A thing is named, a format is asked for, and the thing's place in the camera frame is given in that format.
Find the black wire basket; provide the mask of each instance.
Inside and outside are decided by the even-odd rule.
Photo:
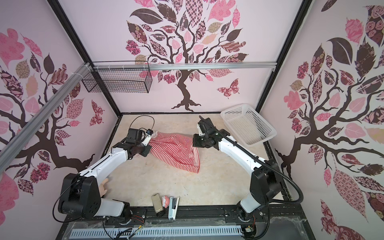
[[[148,61],[125,62],[134,62],[137,67],[94,67],[82,80],[87,91],[99,93],[104,88],[111,93],[149,93],[152,76]]]

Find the tree decal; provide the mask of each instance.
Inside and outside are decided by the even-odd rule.
[[[24,49],[22,43],[17,42],[18,33],[13,29],[8,29],[8,35],[0,42],[0,49],[4,46],[13,45],[18,49]],[[57,90],[54,85],[62,85],[68,78],[66,73],[66,65],[55,70],[53,61],[48,54],[43,58],[40,48],[32,40],[23,37],[27,47],[30,49],[31,55],[26,60],[19,62],[14,71],[6,70],[4,66],[0,66],[1,79],[4,82],[8,93],[0,93],[0,116],[5,117],[8,121],[0,121],[0,134],[8,131],[12,136],[9,139],[0,137],[0,142],[7,145],[16,134],[23,128],[30,116],[34,116],[41,107],[48,101],[48,95],[55,94]],[[2,58],[7,56],[7,51],[2,52]],[[9,60],[19,60],[19,56],[10,55]],[[41,81],[44,90],[38,94],[38,81]],[[64,102],[58,106],[54,113],[45,121],[40,130],[36,132],[38,142],[20,151],[16,159],[23,159],[19,164],[10,165],[6,170],[18,168],[18,172],[14,176],[19,189],[33,195],[33,184],[46,180],[49,171],[53,168],[72,167],[77,171],[84,170],[92,161],[93,155],[83,162],[76,158],[67,158],[60,156],[58,146],[65,146],[64,139],[71,137],[65,128],[76,127],[80,122],[75,120],[81,113],[83,108],[83,99],[75,99],[80,93],[80,84],[78,84],[71,93],[65,98]],[[97,108],[97,112],[102,114],[102,110]],[[64,113],[65,118],[70,120],[61,123]]]
[[[247,54],[239,53],[246,42],[235,42],[241,29],[236,28],[240,21],[240,12],[235,0],[183,0],[162,1],[156,6],[152,1],[135,0],[143,7],[133,11],[127,21],[128,29],[134,40],[128,40],[126,49],[135,55],[136,61],[147,60],[150,64],[167,63],[222,63],[242,62]],[[202,19],[203,13],[209,10],[209,17]],[[143,24],[133,23],[139,18]],[[206,25],[209,20],[216,21]],[[184,106],[193,112],[190,106],[201,106],[190,98],[185,84],[186,80],[200,81],[204,77],[213,81],[231,73],[229,69],[209,70],[208,72],[191,70],[151,71],[152,77],[157,76],[159,82],[175,83],[184,98],[174,108]],[[220,88],[225,97],[237,93],[237,80],[229,88]]]
[[[355,46],[355,41],[360,40],[363,26],[359,20],[354,20],[353,24],[351,20],[347,20],[346,33],[349,41],[340,37],[328,40],[332,44],[332,53],[326,53],[320,45],[311,63],[304,62],[298,67],[299,79],[290,85],[292,90],[284,97],[287,107],[292,110],[288,119],[292,121],[292,130],[295,132],[293,147],[288,155],[278,150],[276,152],[283,161],[281,169],[286,169],[292,178],[291,165],[298,151],[303,146],[309,146],[308,155],[313,156],[314,164],[320,165],[321,160],[324,160],[324,180],[327,186],[333,180],[340,196],[365,219],[366,198],[378,217],[384,220],[383,194],[368,192],[384,192],[382,183],[371,178],[382,174],[384,167],[354,156],[355,153],[366,152],[384,158],[382,152],[367,145],[370,142],[384,144],[384,129],[378,126],[384,124],[384,108],[376,107],[383,101],[384,74],[377,74],[377,70],[372,70],[381,61],[376,58],[373,46],[377,45],[379,53],[382,52],[382,35],[373,35],[372,30],[367,29],[370,22],[376,21],[373,19],[384,17],[384,7],[366,8],[369,15],[366,36],[360,41],[355,55],[352,45]],[[339,62],[337,66],[340,67],[334,68],[334,61]],[[334,162],[334,169],[329,161]],[[346,174],[341,170],[343,167],[358,175]],[[354,234],[356,239],[362,239],[353,230],[337,227],[335,221],[329,218],[322,218],[322,222],[329,234],[332,231],[336,234],[347,234],[341,232],[344,229],[343,231]]]

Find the marble surface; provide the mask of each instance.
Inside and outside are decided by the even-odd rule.
[[[139,115],[124,115],[112,145],[126,137],[129,125]],[[180,133],[192,137],[197,133],[198,114],[154,114],[154,131]],[[211,118],[218,129],[226,129],[220,114],[202,114]],[[152,127],[152,118],[140,117],[132,128]],[[250,148],[267,159],[264,145]],[[199,148],[200,171],[191,173],[177,169],[148,154],[126,161],[109,175],[106,198],[129,202],[131,206],[152,206],[151,196],[178,196],[179,205],[236,204],[249,193],[251,177],[226,154],[211,147]]]

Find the aluminum rail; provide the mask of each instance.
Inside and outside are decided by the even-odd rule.
[[[102,65],[97,65],[98,62],[95,63],[95,67],[93,69],[128,69],[128,68],[137,68],[141,65],[108,65],[108,63],[116,63],[113,62],[103,62]],[[222,68],[275,68],[276,62],[242,62],[242,63],[176,63],[176,64],[151,64],[149,68],[151,70],[189,70],[189,69],[222,69]]]
[[[74,74],[62,85],[61,88],[46,102],[36,115],[21,129],[21,131],[0,152],[0,173],[2,173],[23,147],[35,135],[39,128],[54,112],[68,93],[89,73],[89,63],[83,63]]]

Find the striped fabric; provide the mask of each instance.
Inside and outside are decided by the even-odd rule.
[[[161,161],[179,169],[198,173],[200,168],[199,152],[192,147],[192,138],[178,133],[157,132],[149,141],[151,153]]]

